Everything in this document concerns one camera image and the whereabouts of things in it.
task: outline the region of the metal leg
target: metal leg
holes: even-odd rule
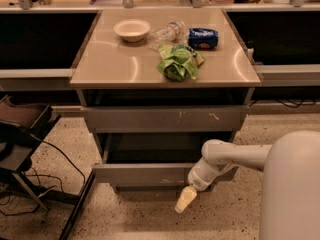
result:
[[[24,190],[28,192],[28,194],[32,197],[32,199],[36,201],[43,209],[45,209],[46,212],[48,212],[49,208],[45,206],[43,202],[41,202],[39,197],[37,197],[37,195],[31,190],[31,188],[23,181],[20,175],[17,173],[12,173],[12,175],[19,182],[19,184],[24,188]]]

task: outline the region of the cabinet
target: cabinet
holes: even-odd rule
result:
[[[157,29],[170,21],[220,33],[203,51],[197,80],[172,82],[156,70],[160,55],[145,40],[126,43],[112,31],[136,18]],[[219,8],[109,8],[101,16],[72,76],[101,163],[97,182],[116,189],[179,187],[204,141],[232,140],[260,79]]]

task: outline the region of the drawer front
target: drawer front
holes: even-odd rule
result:
[[[179,164],[96,164],[93,172],[98,183],[113,187],[185,186],[191,163]]]
[[[247,106],[82,109],[93,133],[234,131],[241,128],[247,111]]]

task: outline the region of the concrete floor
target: concrete floor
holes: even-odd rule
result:
[[[283,105],[253,105],[234,143],[272,144],[286,133],[297,130],[320,131],[319,106],[297,109]],[[80,117],[62,117],[46,138],[57,145],[89,175],[90,166],[99,163],[92,135]],[[63,156],[42,144],[32,157],[38,174],[60,177],[65,192],[77,193],[81,175]],[[263,174],[240,168],[232,181],[220,182],[211,192],[198,195],[182,214],[174,211],[177,191],[114,193],[106,183],[94,183],[69,239],[259,239],[259,209]],[[36,177],[30,177],[38,184]],[[57,185],[54,178],[40,177],[41,185]],[[33,200],[11,196],[0,199],[7,213],[30,211]],[[58,239],[72,206],[48,202],[47,215],[36,213],[5,217],[0,214],[0,237],[5,239]]]

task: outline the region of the drawer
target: drawer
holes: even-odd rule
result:
[[[92,133],[234,131],[248,107],[84,107]]]
[[[182,187],[201,158],[202,144],[222,133],[109,134],[101,164],[93,165],[96,181],[113,187]]]

